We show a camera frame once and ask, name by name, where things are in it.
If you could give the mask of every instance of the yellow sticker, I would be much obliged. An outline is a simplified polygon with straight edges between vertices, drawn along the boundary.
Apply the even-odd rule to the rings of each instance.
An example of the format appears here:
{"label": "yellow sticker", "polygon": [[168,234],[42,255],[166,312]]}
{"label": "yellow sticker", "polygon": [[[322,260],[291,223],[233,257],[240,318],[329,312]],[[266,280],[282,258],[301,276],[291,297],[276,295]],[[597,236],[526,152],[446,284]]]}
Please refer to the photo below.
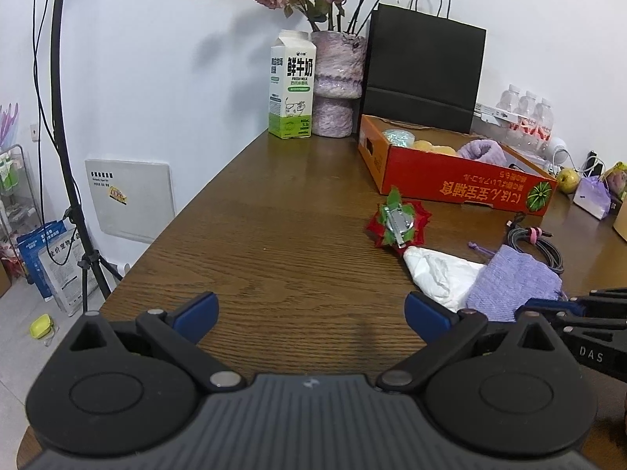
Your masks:
{"label": "yellow sticker", "polygon": [[114,186],[109,187],[109,198],[113,198],[115,201],[120,202],[122,205],[126,205],[126,196]]}

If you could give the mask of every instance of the coiled cable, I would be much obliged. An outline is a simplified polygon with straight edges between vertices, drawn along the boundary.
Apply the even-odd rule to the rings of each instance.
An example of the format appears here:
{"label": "coiled cable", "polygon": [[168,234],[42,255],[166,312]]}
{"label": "coiled cable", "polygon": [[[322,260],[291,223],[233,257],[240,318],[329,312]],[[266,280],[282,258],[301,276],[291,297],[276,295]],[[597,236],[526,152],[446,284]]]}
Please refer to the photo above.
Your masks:
{"label": "coiled cable", "polygon": [[547,262],[549,267],[558,276],[564,273],[564,262],[562,255],[557,251],[556,246],[551,244],[547,239],[552,237],[549,232],[542,231],[541,228],[523,228],[518,225],[524,219],[524,214],[517,214],[513,221],[509,222],[509,230],[507,231],[505,244],[518,252],[524,252],[518,243],[523,240],[538,249]]}

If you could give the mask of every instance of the wall outlet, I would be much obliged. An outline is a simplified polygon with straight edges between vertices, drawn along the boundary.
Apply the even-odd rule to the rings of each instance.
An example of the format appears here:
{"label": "wall outlet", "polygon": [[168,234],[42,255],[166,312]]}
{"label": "wall outlet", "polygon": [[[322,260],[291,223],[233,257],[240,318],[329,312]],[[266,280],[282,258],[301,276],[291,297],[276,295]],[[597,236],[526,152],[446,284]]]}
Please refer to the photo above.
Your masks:
{"label": "wall outlet", "polygon": [[40,140],[39,124],[37,123],[31,124],[31,139],[33,143],[37,143]]}

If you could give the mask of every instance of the metal clip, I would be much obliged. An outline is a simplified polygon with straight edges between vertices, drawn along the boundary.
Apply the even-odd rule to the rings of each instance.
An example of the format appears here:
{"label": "metal clip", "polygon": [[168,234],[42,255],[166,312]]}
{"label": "metal clip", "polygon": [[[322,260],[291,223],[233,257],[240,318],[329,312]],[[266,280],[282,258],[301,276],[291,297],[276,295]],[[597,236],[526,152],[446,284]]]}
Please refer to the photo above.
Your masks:
{"label": "metal clip", "polygon": [[395,208],[385,206],[383,209],[387,215],[386,227],[394,234],[399,248],[404,249],[407,245],[403,237],[414,227],[414,218],[403,212],[400,205]]}

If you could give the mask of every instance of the milk carton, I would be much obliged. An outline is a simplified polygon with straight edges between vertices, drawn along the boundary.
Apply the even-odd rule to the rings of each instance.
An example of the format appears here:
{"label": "milk carton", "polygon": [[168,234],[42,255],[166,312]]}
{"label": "milk carton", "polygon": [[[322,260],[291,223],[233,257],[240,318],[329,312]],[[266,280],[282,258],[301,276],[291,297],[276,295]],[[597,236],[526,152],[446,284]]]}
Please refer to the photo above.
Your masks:
{"label": "milk carton", "polygon": [[309,137],[315,46],[306,32],[283,30],[271,52],[268,130],[278,137]]}

